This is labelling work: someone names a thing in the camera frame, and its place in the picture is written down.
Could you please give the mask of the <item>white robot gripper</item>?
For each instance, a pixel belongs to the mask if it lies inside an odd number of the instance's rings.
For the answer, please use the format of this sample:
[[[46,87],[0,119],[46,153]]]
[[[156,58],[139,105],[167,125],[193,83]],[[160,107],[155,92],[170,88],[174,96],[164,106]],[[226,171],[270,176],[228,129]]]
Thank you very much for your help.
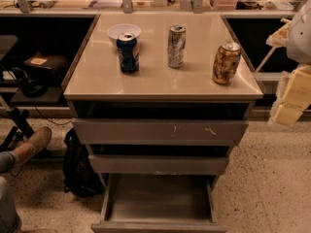
[[[292,21],[271,34],[266,43],[286,47],[288,58],[298,63],[311,63],[311,0],[307,0]],[[270,110],[271,126],[292,126],[311,105],[311,65],[298,65],[292,72],[283,71],[276,90],[276,101]]]

